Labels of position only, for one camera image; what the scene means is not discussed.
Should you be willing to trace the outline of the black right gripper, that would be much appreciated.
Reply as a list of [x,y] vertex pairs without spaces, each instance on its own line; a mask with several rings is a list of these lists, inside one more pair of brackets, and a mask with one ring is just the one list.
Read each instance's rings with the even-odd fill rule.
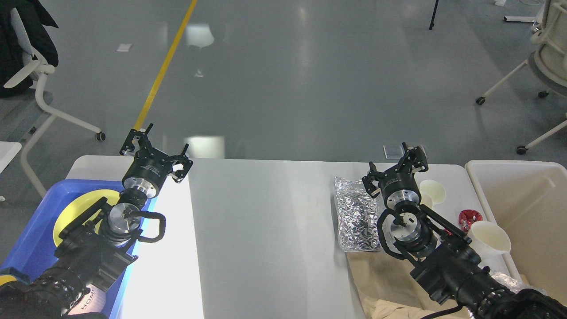
[[409,147],[402,143],[403,156],[396,165],[396,172],[382,177],[373,162],[362,177],[363,188],[371,198],[380,193],[386,208],[391,210],[419,210],[421,194],[415,180],[415,173],[427,172],[429,165],[422,147]]

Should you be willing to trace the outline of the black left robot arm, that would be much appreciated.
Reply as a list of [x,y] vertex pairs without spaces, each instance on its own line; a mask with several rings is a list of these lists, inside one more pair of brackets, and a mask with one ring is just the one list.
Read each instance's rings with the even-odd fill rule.
[[122,178],[116,204],[102,196],[73,218],[58,234],[57,262],[37,279],[1,285],[3,319],[69,318],[91,285],[108,291],[138,259],[129,253],[136,242],[153,244],[164,238],[166,217],[144,206],[158,196],[168,177],[180,183],[193,161],[187,156],[189,144],[174,155],[155,148],[148,138],[152,126],[130,129],[122,144],[120,155],[133,157],[133,162]]

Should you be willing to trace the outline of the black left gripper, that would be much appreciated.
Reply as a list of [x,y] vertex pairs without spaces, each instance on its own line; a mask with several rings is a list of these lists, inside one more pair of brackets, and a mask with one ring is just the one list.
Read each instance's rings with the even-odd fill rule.
[[140,190],[147,198],[160,193],[168,176],[181,183],[193,166],[193,161],[186,155],[189,144],[184,145],[180,154],[168,156],[168,162],[166,154],[154,153],[148,138],[153,125],[150,123],[146,129],[132,128],[120,148],[121,156],[134,158],[122,178],[123,187]]

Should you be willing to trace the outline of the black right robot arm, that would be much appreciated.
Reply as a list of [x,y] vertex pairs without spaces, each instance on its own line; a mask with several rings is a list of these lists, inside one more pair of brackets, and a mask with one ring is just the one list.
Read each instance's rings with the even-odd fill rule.
[[430,319],[466,307],[476,319],[564,319],[565,305],[536,289],[512,292],[498,283],[470,246],[472,240],[457,226],[421,203],[415,173],[428,171],[423,148],[402,143],[403,156],[389,169],[370,169],[362,177],[371,198],[381,196],[384,210],[377,220],[381,248],[393,258],[407,259],[411,276],[430,298],[457,305],[428,315]]

